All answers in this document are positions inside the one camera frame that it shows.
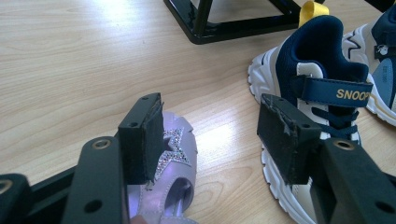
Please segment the purple shoe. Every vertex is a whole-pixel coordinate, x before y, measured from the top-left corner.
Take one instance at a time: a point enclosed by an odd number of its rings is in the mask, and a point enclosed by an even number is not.
[[[163,112],[163,141],[154,185],[131,185],[130,216],[141,215],[148,224],[197,223],[183,216],[194,195],[197,146],[191,125],[181,117]]]

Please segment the light wood grain surface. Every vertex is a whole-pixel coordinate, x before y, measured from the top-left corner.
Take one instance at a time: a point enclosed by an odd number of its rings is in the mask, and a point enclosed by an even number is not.
[[[363,0],[325,3],[346,32],[380,15]],[[215,0],[210,19],[276,13],[266,1]],[[87,141],[113,135],[139,97],[158,91],[196,136],[187,217],[292,223],[262,177],[259,105],[247,83],[251,60],[292,32],[197,46],[161,0],[2,1],[0,174],[22,173],[33,185],[76,165]],[[396,128],[360,112],[364,148],[396,175]]]

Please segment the shoelace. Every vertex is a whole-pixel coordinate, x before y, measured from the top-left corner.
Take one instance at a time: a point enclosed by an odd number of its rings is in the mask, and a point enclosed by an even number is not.
[[[358,126],[351,126],[350,123],[356,120],[359,111],[350,115],[336,116],[330,112],[313,107],[312,113],[330,122],[332,126],[323,124],[319,124],[319,126],[322,128],[323,132],[329,133],[332,137],[348,139],[351,134],[358,131]]]

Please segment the yellow loop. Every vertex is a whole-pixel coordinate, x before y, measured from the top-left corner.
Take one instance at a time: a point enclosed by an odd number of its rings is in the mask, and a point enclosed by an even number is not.
[[[330,11],[327,7],[313,1],[308,1],[301,7],[299,27],[316,16],[329,14]]]

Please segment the navy blue shoe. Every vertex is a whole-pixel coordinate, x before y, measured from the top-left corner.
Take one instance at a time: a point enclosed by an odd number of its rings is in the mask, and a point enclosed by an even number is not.
[[[347,60],[369,66],[367,80],[374,86],[367,108],[396,126],[396,6],[346,34],[342,43]]]
[[[343,56],[343,24],[333,16],[319,16],[300,27],[280,46],[257,56],[248,68],[250,91],[257,102],[262,93],[280,96],[322,128],[320,138],[360,142],[355,120],[365,107],[373,85],[368,67]],[[266,181],[280,205],[298,223],[315,223],[310,185],[288,186],[264,150]]]

